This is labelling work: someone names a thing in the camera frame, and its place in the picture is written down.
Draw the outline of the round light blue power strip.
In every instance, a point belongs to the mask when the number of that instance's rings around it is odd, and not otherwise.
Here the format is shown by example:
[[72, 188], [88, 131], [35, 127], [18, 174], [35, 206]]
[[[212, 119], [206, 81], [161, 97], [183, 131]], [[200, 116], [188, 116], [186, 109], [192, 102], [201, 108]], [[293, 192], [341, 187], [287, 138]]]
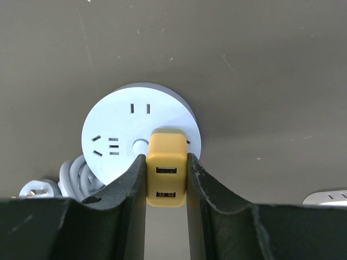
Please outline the round light blue power strip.
[[105, 185], [119, 178], [139, 154], [146, 154], [152, 132], [178, 129], [188, 152], [200, 157], [202, 139], [192, 108], [176, 92], [157, 83], [124, 85], [98, 101], [81, 132], [82, 153]]

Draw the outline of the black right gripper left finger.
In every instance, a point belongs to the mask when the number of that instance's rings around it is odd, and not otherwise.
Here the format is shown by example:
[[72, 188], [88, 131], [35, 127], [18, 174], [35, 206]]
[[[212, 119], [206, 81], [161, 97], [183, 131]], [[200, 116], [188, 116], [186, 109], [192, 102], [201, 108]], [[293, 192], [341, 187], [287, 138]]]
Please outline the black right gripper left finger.
[[94, 195], [1, 200], [1, 259], [143, 259], [146, 162]]

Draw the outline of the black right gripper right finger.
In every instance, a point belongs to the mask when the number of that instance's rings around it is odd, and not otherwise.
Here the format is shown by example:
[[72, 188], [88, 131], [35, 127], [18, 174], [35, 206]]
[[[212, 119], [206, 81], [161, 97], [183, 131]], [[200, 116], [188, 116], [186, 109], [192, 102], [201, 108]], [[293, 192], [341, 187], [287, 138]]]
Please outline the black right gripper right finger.
[[346, 208], [254, 204], [188, 154], [191, 259], [346, 259]]

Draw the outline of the white square power adapter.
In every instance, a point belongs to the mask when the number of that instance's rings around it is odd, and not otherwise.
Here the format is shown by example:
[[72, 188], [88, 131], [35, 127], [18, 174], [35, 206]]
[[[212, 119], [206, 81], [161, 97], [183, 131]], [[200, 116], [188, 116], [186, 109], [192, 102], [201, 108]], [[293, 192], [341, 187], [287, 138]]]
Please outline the white square power adapter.
[[346, 190], [320, 191], [308, 195], [303, 205], [343, 206], [346, 207]]

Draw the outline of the yellow plug adapter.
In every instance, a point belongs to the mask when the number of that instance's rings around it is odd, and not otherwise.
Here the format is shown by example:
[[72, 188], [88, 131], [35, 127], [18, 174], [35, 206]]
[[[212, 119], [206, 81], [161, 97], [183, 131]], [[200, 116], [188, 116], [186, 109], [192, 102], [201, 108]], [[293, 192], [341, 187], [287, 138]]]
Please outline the yellow plug adapter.
[[155, 129], [146, 155], [146, 201], [153, 207], [181, 207], [187, 185], [187, 139], [179, 129]]

